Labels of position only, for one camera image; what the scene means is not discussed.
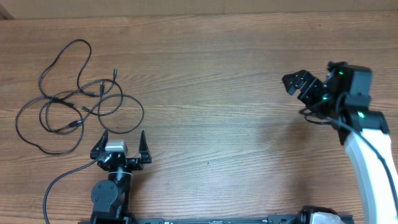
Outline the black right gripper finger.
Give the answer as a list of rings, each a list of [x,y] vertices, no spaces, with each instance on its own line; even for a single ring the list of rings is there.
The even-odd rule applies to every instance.
[[[311,82],[307,82],[300,89],[301,93],[298,99],[305,105],[313,105],[320,101],[323,96],[323,85],[322,82],[315,78]]]
[[[293,95],[296,90],[301,89],[303,84],[311,78],[311,73],[306,70],[300,70],[295,73],[286,74],[282,77],[282,83],[289,95]]]

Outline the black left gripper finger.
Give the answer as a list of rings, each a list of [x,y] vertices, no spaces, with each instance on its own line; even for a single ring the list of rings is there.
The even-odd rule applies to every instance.
[[[145,134],[145,130],[144,129],[141,131],[141,137],[140,137],[140,142],[139,142],[139,153],[142,156],[149,156],[150,155],[150,151],[149,151],[149,147],[147,145],[146,134]]]
[[[106,143],[108,142],[108,130],[105,130],[99,141],[94,145],[91,153],[100,153],[105,149]]]

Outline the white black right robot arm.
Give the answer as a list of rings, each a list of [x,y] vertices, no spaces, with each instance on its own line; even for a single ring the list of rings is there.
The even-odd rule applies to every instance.
[[[306,70],[286,74],[288,94],[299,92],[305,105],[299,111],[316,125],[330,125],[338,133],[356,174],[365,223],[397,223],[397,171],[392,141],[382,112],[371,111],[373,80],[368,67],[329,62],[321,81]]]

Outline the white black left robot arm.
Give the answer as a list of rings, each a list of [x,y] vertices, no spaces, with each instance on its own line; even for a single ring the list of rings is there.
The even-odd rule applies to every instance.
[[[139,157],[127,157],[123,140],[108,139],[105,131],[90,152],[98,167],[108,172],[106,180],[99,181],[91,191],[93,212],[90,223],[137,223],[129,211],[132,173],[152,162],[145,132],[141,132]]]

